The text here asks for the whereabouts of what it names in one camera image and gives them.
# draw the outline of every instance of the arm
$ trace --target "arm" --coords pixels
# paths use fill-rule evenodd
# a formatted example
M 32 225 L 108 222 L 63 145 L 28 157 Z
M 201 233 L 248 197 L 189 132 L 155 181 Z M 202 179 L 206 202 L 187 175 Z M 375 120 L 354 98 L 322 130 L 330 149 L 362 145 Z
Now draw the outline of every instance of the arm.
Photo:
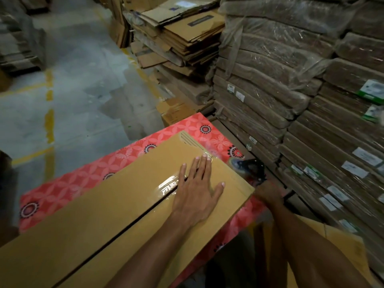
M 200 164 L 199 157 L 195 158 L 186 181 L 184 176 L 187 165 L 181 166 L 170 216 L 154 236 L 117 272 L 106 288 L 157 286 L 168 262 L 181 247 L 188 231 L 211 214 L 223 193 L 224 183 L 216 186 L 213 196 L 209 192 L 211 166 L 212 161 L 205 154 Z
M 276 187 L 266 183 L 256 189 L 255 195 L 273 215 L 300 288 L 371 287 L 333 243 L 286 209 Z

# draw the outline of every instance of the finger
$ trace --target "finger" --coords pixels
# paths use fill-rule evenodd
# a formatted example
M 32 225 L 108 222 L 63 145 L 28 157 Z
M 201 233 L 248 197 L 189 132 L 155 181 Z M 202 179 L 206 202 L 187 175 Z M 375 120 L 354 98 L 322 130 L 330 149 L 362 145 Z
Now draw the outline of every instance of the finger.
M 200 159 L 200 157 L 195 157 L 193 159 L 191 168 L 189 170 L 187 182 L 193 180 L 193 178 L 195 177 L 197 164 L 199 163 L 199 159 Z
M 212 196 L 213 208 L 216 207 L 218 199 L 220 198 L 221 194 L 223 193 L 224 188 L 225 188 L 225 183 L 224 182 L 221 182 L 221 183 L 216 185 L 215 191 L 214 191 L 214 195 Z
M 211 172 L 212 172 L 212 159 L 210 157 L 207 157 L 207 162 L 205 163 L 205 171 L 203 180 L 206 182 L 209 182 L 211 179 Z
M 207 162 L 207 154 L 203 154 L 200 160 L 199 169 L 197 170 L 196 178 L 203 179 L 206 162 Z
M 182 164 L 179 171 L 179 187 L 184 185 L 185 179 L 185 170 L 187 169 L 187 164 Z

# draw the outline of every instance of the warehouse floor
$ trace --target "warehouse floor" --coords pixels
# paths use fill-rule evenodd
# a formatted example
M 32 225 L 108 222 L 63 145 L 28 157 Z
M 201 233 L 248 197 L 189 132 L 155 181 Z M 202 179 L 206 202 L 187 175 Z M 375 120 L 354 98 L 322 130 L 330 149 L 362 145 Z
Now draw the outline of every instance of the warehouse floor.
M 23 193 L 164 127 L 164 93 L 111 40 L 110 14 L 92 0 L 53 0 L 34 16 L 47 69 L 0 93 L 0 149 L 18 174 L 14 225 Z

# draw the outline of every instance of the floral pattern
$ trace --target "floral pattern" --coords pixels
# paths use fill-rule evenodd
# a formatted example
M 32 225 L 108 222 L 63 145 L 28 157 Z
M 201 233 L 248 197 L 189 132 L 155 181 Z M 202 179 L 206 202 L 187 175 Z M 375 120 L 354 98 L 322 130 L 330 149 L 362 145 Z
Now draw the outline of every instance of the floral pattern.
M 20 199 L 20 232 L 27 231 L 44 220 L 47 215 L 55 213 L 102 180 L 131 164 L 140 155 L 146 154 L 182 130 L 188 132 L 203 147 L 224 162 L 227 162 L 230 157 L 243 158 L 241 152 L 220 131 L 202 114 L 197 113 L 24 194 Z M 223 243 L 228 243 L 233 239 L 242 229 L 253 222 L 263 209 L 264 206 L 251 197 L 207 243 L 170 288 L 175 288 L 209 261 L 223 246 Z

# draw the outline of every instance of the hand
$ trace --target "hand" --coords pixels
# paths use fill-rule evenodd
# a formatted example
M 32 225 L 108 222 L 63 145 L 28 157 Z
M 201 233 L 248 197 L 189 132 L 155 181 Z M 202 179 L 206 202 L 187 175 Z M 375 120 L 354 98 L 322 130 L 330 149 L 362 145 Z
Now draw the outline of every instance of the hand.
M 269 209 L 282 205 L 281 193 L 273 183 L 266 180 L 260 186 L 257 186 L 253 193 L 255 197 L 261 200 Z
M 172 206 L 171 216 L 176 218 L 187 229 L 208 218 L 216 207 L 225 187 L 224 182 L 217 184 L 214 194 L 211 195 L 209 189 L 212 160 L 209 156 L 203 154 L 197 169 L 198 163 L 199 157 L 196 157 L 192 162 L 186 181 L 184 181 L 184 178 L 187 164 L 181 166 L 179 184 Z

